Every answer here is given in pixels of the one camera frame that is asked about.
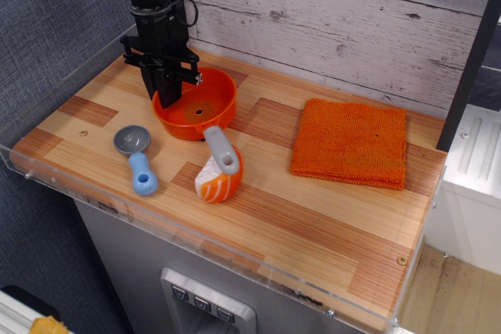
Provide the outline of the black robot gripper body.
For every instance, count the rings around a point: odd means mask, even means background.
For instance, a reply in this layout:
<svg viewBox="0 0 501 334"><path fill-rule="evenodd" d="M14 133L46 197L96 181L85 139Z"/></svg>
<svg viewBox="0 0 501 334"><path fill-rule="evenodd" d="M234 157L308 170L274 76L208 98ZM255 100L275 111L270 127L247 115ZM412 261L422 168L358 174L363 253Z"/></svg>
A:
<svg viewBox="0 0 501 334"><path fill-rule="evenodd" d="M190 84L200 84L199 56L188 47L189 25L184 9L131 9L136 36L121 38L124 60L133 66L142 63L168 68L173 76Z"/></svg>

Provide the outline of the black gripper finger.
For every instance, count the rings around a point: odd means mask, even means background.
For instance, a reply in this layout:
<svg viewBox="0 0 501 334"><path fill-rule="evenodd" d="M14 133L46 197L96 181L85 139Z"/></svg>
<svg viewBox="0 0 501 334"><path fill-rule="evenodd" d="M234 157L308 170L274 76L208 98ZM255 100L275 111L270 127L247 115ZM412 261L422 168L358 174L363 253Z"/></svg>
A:
<svg viewBox="0 0 501 334"><path fill-rule="evenodd" d="M156 85L156 78L155 78L155 69L141 63L139 65L141 75L142 75L142 80L144 82L144 85L146 87L146 90L148 92L148 95L150 99L153 98L155 92L157 91L157 85Z"/></svg>
<svg viewBox="0 0 501 334"><path fill-rule="evenodd" d="M177 102L182 96L182 81L174 72L163 68L155 72L157 92L162 108L168 108Z"/></svg>

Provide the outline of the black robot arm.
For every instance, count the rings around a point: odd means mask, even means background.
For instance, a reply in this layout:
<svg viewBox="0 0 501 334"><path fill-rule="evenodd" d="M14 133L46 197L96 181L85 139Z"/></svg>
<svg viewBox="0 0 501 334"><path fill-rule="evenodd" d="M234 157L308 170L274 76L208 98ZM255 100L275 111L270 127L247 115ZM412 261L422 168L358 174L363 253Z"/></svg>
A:
<svg viewBox="0 0 501 334"><path fill-rule="evenodd" d="M141 70L150 97L157 95L168 108L182 97L184 83L198 85L199 56L187 46L189 22L186 3L192 0L131 0L130 13L135 19L136 36L124 36L124 60Z"/></svg>

